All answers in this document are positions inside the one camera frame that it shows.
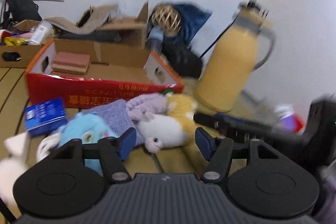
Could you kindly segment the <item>purple knit cloth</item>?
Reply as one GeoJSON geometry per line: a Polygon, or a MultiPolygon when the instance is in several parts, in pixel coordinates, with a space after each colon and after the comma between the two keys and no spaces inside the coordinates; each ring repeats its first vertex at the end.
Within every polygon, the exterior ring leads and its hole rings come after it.
{"type": "Polygon", "coordinates": [[[96,106],[83,110],[82,113],[97,114],[117,137],[120,137],[127,129],[135,128],[133,121],[126,112],[125,100],[116,100],[107,105],[96,106]]]}

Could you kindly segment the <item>yellow white plush toy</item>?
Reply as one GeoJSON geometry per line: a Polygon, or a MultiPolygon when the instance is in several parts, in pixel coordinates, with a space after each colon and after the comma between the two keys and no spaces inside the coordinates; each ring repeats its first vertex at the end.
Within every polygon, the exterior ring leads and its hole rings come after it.
{"type": "Polygon", "coordinates": [[[165,97],[165,114],[147,112],[137,124],[144,145],[152,154],[190,142],[197,127],[194,114],[198,104],[194,98],[173,93],[168,93],[165,97]]]}

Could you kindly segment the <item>lilac fluffy towel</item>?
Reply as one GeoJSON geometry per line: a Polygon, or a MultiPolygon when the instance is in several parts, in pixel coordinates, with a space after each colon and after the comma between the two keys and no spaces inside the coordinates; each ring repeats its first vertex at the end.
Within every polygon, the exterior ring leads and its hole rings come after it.
{"type": "Polygon", "coordinates": [[[164,114],[166,109],[166,97],[159,93],[142,94],[126,102],[126,112],[136,122],[146,119],[146,113],[164,114]]]}

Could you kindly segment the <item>blue plush monster toy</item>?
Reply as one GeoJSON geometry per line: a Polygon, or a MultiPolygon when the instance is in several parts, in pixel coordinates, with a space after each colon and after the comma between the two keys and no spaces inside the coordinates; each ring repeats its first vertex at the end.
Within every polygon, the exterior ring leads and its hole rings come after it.
{"type": "Polygon", "coordinates": [[[58,132],[60,132],[58,147],[72,139],[80,139],[83,144],[92,144],[103,138],[118,137],[96,113],[77,113],[72,120],[60,127],[58,132]]]}

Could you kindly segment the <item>white sock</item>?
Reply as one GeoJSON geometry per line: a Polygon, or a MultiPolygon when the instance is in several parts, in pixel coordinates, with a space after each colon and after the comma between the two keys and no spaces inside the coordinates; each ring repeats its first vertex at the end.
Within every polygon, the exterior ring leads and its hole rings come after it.
{"type": "Polygon", "coordinates": [[[60,138],[61,132],[56,132],[45,137],[37,147],[36,161],[42,161],[51,153],[54,148],[57,148],[60,143],[60,138]]]}

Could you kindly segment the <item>blue handkerchief tissue pack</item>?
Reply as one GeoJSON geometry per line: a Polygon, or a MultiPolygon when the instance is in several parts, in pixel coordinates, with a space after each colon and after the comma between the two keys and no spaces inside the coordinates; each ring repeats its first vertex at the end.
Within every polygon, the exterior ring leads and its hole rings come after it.
{"type": "Polygon", "coordinates": [[[25,108],[24,118],[25,131],[32,138],[48,135],[67,123],[61,98],[25,108]]]}

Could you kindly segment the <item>pink layered sponge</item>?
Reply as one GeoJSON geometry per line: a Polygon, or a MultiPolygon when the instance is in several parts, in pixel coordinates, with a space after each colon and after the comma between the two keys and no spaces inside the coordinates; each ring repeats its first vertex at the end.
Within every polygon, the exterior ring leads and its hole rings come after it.
{"type": "Polygon", "coordinates": [[[90,55],[59,52],[52,61],[52,70],[55,72],[84,75],[91,63],[90,55]]]}

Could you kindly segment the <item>white round sponge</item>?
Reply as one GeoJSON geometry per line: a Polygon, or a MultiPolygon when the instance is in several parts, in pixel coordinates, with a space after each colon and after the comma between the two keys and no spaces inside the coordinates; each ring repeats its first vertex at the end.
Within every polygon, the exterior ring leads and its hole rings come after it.
{"type": "Polygon", "coordinates": [[[1,199],[16,213],[19,211],[14,199],[13,187],[16,180],[28,170],[30,136],[23,132],[3,141],[4,157],[1,157],[1,199]]]}

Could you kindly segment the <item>yellow thermos jug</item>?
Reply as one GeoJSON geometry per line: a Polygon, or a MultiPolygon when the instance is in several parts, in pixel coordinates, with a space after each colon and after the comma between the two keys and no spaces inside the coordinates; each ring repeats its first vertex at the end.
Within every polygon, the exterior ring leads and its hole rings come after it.
{"type": "Polygon", "coordinates": [[[216,112],[229,112],[250,74],[270,58],[276,35],[267,26],[268,10],[256,0],[239,4],[233,22],[219,35],[198,80],[195,99],[216,112]]]}

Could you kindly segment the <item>red cardboard tray box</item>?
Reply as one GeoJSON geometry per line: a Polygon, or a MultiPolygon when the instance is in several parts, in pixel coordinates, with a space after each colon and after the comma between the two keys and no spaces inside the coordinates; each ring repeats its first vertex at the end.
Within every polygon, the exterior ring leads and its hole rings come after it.
{"type": "Polygon", "coordinates": [[[183,90],[179,75],[155,52],[126,44],[51,39],[26,69],[32,104],[61,98],[68,108],[89,109],[141,94],[183,90]],[[55,72],[52,63],[60,52],[91,58],[84,75],[55,72]]]}

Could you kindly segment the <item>blue water bottle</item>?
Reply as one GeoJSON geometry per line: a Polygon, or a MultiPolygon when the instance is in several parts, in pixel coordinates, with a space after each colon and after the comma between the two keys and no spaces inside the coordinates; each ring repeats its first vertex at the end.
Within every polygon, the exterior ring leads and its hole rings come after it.
{"type": "Polygon", "coordinates": [[[160,55],[162,52],[163,38],[163,30],[159,26],[154,26],[148,34],[146,49],[160,55]]]}

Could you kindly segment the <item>large brown cardboard box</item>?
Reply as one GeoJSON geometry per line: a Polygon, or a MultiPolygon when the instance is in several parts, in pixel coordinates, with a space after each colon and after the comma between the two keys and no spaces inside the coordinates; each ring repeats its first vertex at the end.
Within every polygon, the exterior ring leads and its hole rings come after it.
{"type": "Polygon", "coordinates": [[[124,16],[121,19],[114,19],[97,30],[117,31],[120,35],[121,44],[144,49],[146,44],[148,8],[149,5],[145,2],[136,18],[124,16]]]}

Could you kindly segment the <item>dark blue cloth bag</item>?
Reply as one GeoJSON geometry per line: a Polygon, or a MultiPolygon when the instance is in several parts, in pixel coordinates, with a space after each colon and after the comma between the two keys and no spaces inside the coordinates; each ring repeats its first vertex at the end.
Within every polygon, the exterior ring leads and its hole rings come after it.
{"type": "MultiPolygon", "coordinates": [[[[172,44],[182,45],[184,47],[189,46],[195,35],[212,15],[211,11],[205,10],[193,3],[161,2],[159,4],[172,5],[182,17],[182,25],[179,34],[177,36],[166,36],[164,34],[163,41],[172,44]]],[[[147,21],[147,34],[149,34],[151,29],[155,26],[151,21],[151,15],[153,13],[153,10],[147,21]]]]}

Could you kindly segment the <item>woven rattan ball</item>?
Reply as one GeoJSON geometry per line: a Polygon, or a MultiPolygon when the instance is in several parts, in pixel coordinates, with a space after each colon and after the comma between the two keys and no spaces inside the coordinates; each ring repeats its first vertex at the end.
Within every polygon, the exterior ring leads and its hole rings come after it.
{"type": "Polygon", "coordinates": [[[155,26],[159,26],[166,36],[177,36],[181,30],[182,17],[172,5],[156,5],[151,21],[155,26]]]}

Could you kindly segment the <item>small brown cardboard box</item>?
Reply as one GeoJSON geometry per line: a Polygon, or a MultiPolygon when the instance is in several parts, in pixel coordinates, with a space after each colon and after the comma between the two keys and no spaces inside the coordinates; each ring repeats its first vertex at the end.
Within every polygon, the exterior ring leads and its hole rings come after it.
{"type": "Polygon", "coordinates": [[[39,21],[23,20],[8,29],[1,29],[1,68],[25,68],[33,57],[42,49],[40,46],[29,46],[28,41],[32,36],[39,21]]]}

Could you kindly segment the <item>white label bottle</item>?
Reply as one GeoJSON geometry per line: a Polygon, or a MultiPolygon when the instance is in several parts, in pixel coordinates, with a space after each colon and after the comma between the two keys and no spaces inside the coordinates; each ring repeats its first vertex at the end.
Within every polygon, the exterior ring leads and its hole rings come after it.
{"type": "Polygon", "coordinates": [[[43,20],[35,28],[32,36],[27,42],[29,46],[40,46],[45,43],[46,40],[54,35],[54,27],[49,22],[43,20]]]}

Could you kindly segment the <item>black bag on trolley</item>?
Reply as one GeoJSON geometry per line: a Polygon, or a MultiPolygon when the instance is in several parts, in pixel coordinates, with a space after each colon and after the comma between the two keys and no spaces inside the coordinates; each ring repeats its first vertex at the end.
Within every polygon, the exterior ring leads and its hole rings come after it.
{"type": "Polygon", "coordinates": [[[7,0],[9,5],[9,15],[13,22],[23,20],[42,21],[38,13],[38,5],[33,0],[7,0]]]}

